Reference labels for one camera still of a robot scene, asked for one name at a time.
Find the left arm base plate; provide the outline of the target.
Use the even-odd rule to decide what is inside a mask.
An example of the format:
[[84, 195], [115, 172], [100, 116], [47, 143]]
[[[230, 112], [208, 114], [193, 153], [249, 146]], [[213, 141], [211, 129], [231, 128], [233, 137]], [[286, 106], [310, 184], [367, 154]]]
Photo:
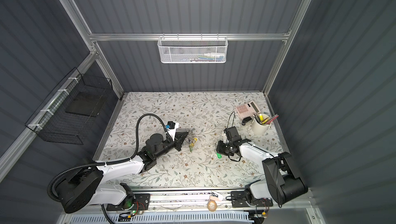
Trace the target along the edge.
[[146, 211], [150, 200], [150, 194], [135, 194], [127, 196], [119, 205], [108, 204], [106, 211]]

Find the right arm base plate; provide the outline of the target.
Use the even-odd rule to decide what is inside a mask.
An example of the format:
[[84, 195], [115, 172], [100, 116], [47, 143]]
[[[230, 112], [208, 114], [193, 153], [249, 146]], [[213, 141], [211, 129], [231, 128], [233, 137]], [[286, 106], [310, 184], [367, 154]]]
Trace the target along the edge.
[[231, 201], [234, 208], [273, 206], [273, 201], [271, 198], [255, 198], [248, 190], [231, 191], [231, 195], [226, 197], [226, 200]]

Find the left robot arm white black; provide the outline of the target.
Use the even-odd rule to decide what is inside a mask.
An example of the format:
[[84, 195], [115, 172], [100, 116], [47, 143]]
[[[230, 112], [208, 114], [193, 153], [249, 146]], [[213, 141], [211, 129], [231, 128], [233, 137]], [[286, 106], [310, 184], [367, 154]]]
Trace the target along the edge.
[[106, 185], [106, 182], [150, 170], [157, 164], [158, 157], [172, 149], [180, 151], [188, 134], [187, 131], [176, 132], [174, 137], [153, 134], [133, 159], [94, 162], [92, 166], [69, 170], [55, 180], [50, 192], [59, 199], [68, 214], [97, 204], [110, 204], [122, 210], [133, 209], [140, 200], [132, 189], [125, 183]]

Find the keyring bunch with grey strap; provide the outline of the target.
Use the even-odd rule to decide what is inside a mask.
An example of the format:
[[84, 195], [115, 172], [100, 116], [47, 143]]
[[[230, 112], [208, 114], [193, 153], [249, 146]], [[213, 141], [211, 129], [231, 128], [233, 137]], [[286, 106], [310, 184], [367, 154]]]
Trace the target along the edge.
[[198, 139], [195, 136], [195, 134], [192, 131], [188, 131], [186, 141], [187, 141], [190, 152], [193, 152], [193, 149], [194, 149], [194, 146], [195, 146], [197, 140]]

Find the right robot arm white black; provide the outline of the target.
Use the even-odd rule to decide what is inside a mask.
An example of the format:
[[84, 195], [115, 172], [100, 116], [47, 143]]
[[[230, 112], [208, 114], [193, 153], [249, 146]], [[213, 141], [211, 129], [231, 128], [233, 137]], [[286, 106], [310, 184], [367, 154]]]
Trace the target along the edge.
[[232, 193], [233, 207], [270, 207], [274, 203], [282, 207], [308, 192], [308, 186], [290, 153], [264, 150], [250, 139], [242, 138], [236, 127], [224, 129], [223, 138], [216, 147], [218, 154], [233, 162], [249, 160], [265, 175], [264, 180], [249, 183], [243, 191]]

